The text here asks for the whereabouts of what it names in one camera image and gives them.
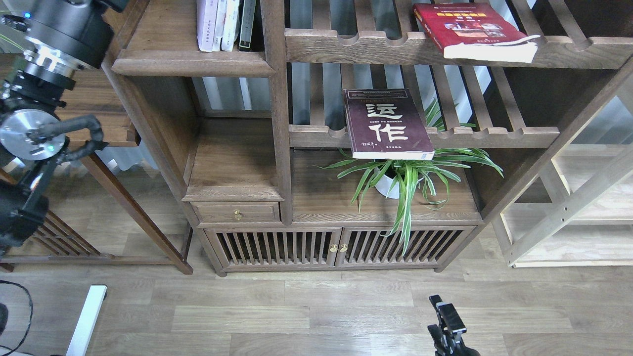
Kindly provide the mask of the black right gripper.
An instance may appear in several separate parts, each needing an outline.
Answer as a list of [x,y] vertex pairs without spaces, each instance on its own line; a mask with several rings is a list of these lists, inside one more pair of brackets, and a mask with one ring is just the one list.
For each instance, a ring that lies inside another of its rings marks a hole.
[[428,326],[434,341],[436,356],[479,356],[475,349],[465,346],[462,334],[467,329],[452,303],[443,303],[440,295],[431,295],[429,302],[436,311],[438,323]]

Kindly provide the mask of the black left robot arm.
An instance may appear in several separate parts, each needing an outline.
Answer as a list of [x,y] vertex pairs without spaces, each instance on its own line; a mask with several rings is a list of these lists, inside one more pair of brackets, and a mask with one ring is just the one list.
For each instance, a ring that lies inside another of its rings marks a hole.
[[25,50],[4,80],[1,92],[1,151],[34,162],[18,181],[1,182],[1,253],[22,246],[43,225],[45,197],[56,167],[104,149],[104,133],[93,114],[61,120],[65,90],[73,74],[99,68],[114,36],[106,9],[122,13],[126,0],[38,0],[23,16],[1,22],[24,32],[34,48]]

